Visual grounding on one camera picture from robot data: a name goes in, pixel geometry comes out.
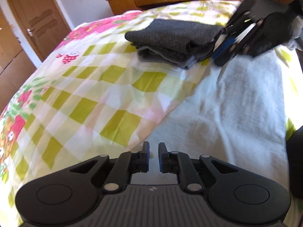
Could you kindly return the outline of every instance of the folded gray cloth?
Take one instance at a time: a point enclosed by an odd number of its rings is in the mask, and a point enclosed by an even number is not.
[[[210,57],[221,30],[218,25],[155,19],[141,31],[127,32],[125,39],[132,42],[144,61],[189,69]]]

